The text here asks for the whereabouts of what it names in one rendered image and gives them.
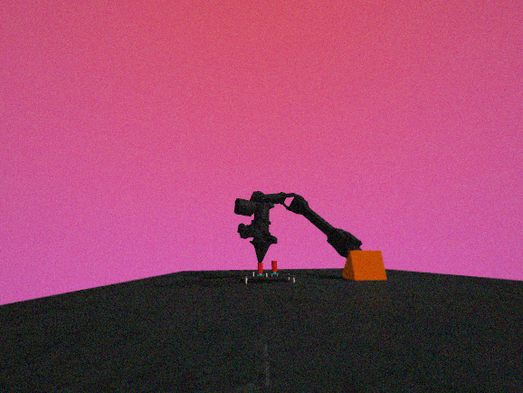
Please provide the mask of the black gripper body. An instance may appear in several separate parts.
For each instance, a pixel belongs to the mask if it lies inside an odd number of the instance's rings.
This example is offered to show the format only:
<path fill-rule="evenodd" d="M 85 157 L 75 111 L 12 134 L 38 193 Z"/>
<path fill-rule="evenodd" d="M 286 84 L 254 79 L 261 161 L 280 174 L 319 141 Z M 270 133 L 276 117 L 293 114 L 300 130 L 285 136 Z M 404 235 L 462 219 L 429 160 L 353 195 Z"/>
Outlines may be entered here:
<path fill-rule="evenodd" d="M 277 244 L 278 239 L 269 232 L 269 225 L 271 221 L 266 216 L 256 216 L 254 220 L 254 229 L 243 229 L 241 231 L 241 238 L 253 237 L 253 241 L 266 241 L 272 244 Z"/>

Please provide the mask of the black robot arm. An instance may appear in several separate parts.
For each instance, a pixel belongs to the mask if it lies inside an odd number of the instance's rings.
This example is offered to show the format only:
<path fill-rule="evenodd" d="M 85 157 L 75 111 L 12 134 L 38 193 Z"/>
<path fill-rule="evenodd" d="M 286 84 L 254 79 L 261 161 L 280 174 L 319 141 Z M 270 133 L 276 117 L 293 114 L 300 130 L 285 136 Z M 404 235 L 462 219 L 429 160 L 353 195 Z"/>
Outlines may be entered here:
<path fill-rule="evenodd" d="M 290 206 L 286 206 L 284 201 L 287 197 L 294 197 Z M 234 213 L 242 216 L 266 216 L 270 218 L 270 209 L 275 204 L 284 205 L 284 207 L 298 215 L 305 216 L 314 226 L 323 232 L 328 240 L 327 242 L 339 253 L 340 256 L 346 257 L 349 251 L 362 251 L 359 247 L 362 242 L 355 236 L 340 228 L 335 228 L 324 220 L 321 216 L 309 208 L 308 202 L 303 196 L 295 193 L 286 194 L 284 192 L 276 194 L 263 194 L 261 191 L 254 191 L 250 200 L 236 198 Z"/>

